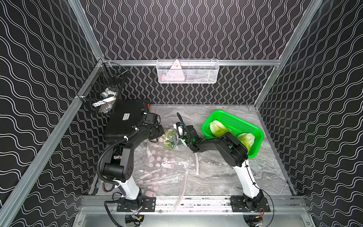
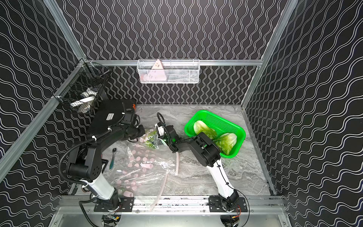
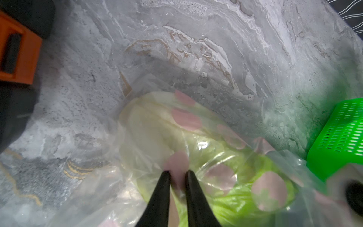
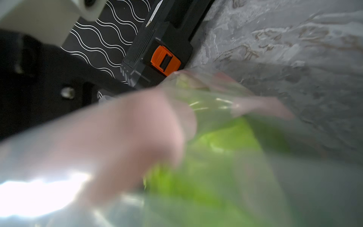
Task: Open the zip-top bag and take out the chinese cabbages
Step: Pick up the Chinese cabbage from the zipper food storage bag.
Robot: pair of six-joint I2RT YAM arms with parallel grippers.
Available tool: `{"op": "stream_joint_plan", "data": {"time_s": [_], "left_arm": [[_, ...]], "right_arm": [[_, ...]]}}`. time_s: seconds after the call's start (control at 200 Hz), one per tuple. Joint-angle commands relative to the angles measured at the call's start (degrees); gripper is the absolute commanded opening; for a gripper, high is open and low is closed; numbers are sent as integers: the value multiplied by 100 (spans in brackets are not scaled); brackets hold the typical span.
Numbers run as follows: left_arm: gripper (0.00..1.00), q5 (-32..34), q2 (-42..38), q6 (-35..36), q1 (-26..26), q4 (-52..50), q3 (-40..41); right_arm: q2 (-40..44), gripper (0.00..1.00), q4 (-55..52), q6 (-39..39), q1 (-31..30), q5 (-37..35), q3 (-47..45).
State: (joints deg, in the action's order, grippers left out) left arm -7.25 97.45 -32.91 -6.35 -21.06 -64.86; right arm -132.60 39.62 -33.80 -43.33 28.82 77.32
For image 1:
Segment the zip-top bag with cabbage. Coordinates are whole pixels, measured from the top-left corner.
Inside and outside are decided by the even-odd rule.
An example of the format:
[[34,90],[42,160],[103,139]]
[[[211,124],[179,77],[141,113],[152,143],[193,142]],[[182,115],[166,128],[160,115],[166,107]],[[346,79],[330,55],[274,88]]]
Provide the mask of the zip-top bag with cabbage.
[[179,149],[171,149],[163,145],[161,137],[157,141],[147,144],[147,164],[151,162],[168,162],[177,160],[182,162],[194,162],[199,165],[198,156],[180,139]]
[[133,177],[142,187],[154,188],[181,184],[190,175],[199,174],[199,165],[194,162],[172,160],[151,162],[135,167]]
[[161,187],[142,187],[142,194],[146,197],[155,197],[157,204],[164,206],[166,211],[176,212],[181,206],[182,200],[184,199],[187,191],[187,183],[191,175],[187,177],[181,184],[167,185]]

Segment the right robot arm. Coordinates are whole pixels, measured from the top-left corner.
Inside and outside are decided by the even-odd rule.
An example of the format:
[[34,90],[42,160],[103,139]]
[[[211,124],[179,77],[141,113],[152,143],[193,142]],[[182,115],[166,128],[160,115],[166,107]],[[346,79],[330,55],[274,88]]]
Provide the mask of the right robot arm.
[[183,122],[173,125],[178,138],[194,153],[206,151],[218,151],[224,161],[233,167],[243,188],[240,202],[234,202],[234,206],[242,205],[251,212],[271,211],[265,197],[266,193],[260,189],[251,173],[248,162],[248,150],[230,132],[212,139],[201,139],[192,125],[186,126]]

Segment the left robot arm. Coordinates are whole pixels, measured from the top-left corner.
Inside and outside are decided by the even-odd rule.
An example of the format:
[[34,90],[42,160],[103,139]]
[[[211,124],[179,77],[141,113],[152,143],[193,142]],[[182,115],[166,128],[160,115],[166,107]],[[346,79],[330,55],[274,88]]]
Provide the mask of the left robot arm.
[[164,134],[161,117],[155,113],[143,113],[142,119],[131,126],[125,135],[115,136],[115,143],[101,154],[96,172],[102,181],[119,188],[122,197],[116,203],[124,204],[131,211],[142,207],[142,192],[132,178],[134,150],[144,140],[156,142]]

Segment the chinese cabbage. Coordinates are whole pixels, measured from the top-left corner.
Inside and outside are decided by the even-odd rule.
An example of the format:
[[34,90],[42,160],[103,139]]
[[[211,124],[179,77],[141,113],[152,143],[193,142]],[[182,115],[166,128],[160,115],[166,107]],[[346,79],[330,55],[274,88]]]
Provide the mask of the chinese cabbage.
[[214,120],[210,123],[209,128],[215,137],[223,136],[226,133],[233,133],[229,128],[225,127],[218,120]]
[[179,149],[182,144],[178,135],[178,132],[175,129],[169,129],[165,132],[165,134],[161,137],[161,142],[164,146],[171,149]]
[[254,145],[255,136],[251,133],[241,133],[237,139],[247,148],[248,153]]

